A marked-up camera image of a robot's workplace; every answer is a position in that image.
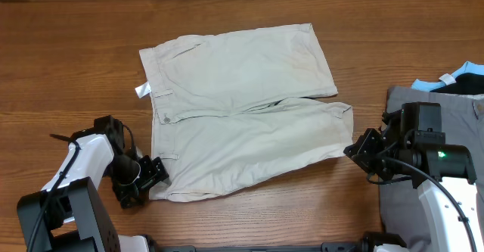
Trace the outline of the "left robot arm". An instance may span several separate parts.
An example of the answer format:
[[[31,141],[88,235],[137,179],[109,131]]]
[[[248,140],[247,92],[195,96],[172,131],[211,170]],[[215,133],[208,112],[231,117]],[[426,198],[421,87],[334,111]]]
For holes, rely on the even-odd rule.
[[[26,249],[45,251],[158,251],[149,235],[125,236],[116,232],[98,194],[108,176],[121,208],[144,204],[149,189],[169,178],[162,160],[126,146],[130,129],[111,115],[97,118],[89,129],[70,137],[68,154],[40,191],[17,203]]]

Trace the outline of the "beige shorts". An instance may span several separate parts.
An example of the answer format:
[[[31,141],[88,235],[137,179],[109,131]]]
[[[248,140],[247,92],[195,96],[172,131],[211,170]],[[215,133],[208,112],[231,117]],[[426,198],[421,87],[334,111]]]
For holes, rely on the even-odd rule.
[[[343,156],[353,110],[310,23],[187,35],[139,52],[151,153],[169,178],[152,200],[202,201]]]

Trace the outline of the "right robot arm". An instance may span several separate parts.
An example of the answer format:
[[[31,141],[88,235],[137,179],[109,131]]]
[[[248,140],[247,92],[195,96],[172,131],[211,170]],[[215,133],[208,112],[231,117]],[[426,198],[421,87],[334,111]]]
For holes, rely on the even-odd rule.
[[[434,251],[481,251],[477,175],[469,150],[450,145],[437,103],[404,103],[384,113],[386,128],[369,128],[344,153],[378,185],[409,181],[417,190]]]

